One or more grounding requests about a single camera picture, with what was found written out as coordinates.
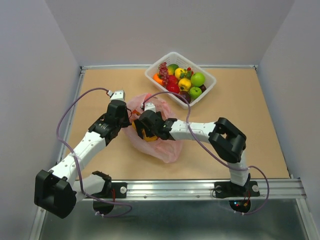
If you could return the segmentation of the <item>pink plastic bag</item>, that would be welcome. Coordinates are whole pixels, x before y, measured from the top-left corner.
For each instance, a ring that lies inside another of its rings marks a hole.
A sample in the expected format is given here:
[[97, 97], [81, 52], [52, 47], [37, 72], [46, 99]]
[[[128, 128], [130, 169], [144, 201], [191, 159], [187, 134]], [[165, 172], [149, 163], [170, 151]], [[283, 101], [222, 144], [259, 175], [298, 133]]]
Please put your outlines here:
[[[127, 102], [127, 107], [131, 111], [137, 110], [141, 114], [141, 104], [150, 96], [150, 93], [143, 93], [135, 96]], [[164, 163], [173, 163], [177, 161], [183, 148], [183, 142], [181, 140], [162, 140], [160, 138], [158, 138], [156, 141], [146, 142], [138, 136], [136, 130], [134, 129], [134, 120], [138, 118], [138, 115], [132, 114], [132, 116], [129, 118], [132, 125], [123, 129], [124, 134], [132, 146], [144, 154], [162, 160]]]

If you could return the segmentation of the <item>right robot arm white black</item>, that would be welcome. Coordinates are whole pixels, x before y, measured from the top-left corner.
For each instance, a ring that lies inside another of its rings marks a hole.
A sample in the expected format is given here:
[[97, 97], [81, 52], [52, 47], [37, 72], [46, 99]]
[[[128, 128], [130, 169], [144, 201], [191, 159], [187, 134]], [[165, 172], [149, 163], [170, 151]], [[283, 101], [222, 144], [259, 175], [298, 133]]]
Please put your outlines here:
[[141, 139], [157, 137], [164, 141], [191, 140], [210, 144], [229, 168], [231, 192], [242, 195], [248, 190], [250, 174], [243, 157], [247, 137], [228, 119], [220, 117], [215, 122], [188, 123], [177, 118], [164, 120], [159, 111], [146, 110], [133, 122]]

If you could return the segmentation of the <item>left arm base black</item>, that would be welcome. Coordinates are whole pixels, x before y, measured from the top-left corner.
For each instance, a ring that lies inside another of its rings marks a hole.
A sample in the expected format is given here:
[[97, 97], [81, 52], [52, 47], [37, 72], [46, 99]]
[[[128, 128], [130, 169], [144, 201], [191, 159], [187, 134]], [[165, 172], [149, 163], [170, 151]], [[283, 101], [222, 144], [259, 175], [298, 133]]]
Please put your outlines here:
[[[91, 195], [103, 199], [108, 202], [115, 202], [116, 200], [125, 199], [127, 197], [128, 184], [126, 182], [113, 182], [104, 186], [102, 191], [92, 193]], [[114, 205], [93, 200], [92, 208], [96, 216], [103, 218], [120, 217], [127, 211], [124, 205]]]

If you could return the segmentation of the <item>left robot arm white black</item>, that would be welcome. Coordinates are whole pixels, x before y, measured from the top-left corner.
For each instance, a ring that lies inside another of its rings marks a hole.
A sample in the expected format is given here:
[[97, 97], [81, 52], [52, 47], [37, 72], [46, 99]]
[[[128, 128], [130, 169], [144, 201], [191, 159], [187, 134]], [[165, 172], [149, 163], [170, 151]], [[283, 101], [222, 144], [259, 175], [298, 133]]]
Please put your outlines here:
[[85, 133], [80, 143], [56, 166], [41, 170], [35, 177], [34, 204], [64, 219], [76, 203], [92, 196], [107, 205], [99, 215], [106, 216], [116, 205], [117, 189], [112, 178], [94, 171], [82, 178], [84, 167], [113, 140], [122, 128], [130, 125], [127, 104], [113, 99], [106, 113], [100, 116]]

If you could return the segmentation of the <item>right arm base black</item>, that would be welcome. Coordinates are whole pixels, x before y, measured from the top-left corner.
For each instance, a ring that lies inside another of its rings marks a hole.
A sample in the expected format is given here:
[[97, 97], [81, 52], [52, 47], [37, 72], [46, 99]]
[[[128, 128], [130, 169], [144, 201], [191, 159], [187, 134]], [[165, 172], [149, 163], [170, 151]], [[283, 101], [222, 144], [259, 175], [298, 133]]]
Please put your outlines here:
[[211, 195], [214, 198], [230, 198], [229, 205], [232, 210], [247, 214], [251, 208], [251, 197], [259, 197], [260, 189], [256, 181], [249, 181], [239, 186], [231, 181], [218, 181], [214, 183]]

